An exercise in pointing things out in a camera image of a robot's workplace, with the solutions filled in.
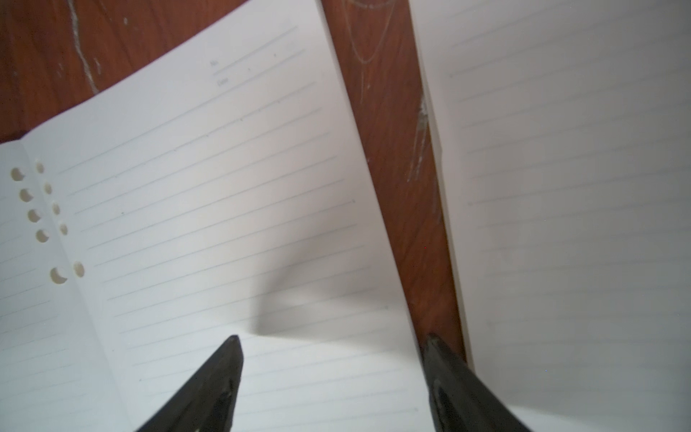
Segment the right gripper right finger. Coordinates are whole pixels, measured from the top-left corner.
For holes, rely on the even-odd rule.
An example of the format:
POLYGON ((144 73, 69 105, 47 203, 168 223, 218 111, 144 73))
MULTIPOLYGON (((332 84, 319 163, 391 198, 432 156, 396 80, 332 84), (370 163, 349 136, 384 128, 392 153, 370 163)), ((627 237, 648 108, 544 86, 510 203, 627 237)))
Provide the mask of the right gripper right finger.
POLYGON ((529 432, 442 338, 429 334, 421 354, 435 430, 529 432))

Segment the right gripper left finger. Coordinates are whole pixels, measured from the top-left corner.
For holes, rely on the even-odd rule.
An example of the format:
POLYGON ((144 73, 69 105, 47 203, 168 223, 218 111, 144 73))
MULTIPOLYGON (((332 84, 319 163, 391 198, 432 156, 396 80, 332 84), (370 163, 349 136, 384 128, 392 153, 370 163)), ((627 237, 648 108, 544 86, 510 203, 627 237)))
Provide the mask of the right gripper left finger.
POLYGON ((229 432, 243 365, 240 338, 230 336, 139 432, 229 432))

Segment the purple cover notebook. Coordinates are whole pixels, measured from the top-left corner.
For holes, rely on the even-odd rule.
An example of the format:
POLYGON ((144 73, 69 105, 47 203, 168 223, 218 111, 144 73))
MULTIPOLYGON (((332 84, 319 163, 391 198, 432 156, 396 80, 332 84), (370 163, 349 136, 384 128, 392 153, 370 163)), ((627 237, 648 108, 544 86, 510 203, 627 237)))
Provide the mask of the purple cover notebook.
POLYGON ((1 147, 1 428, 133 431, 230 336, 236 431, 431 431, 318 1, 249 1, 1 147))

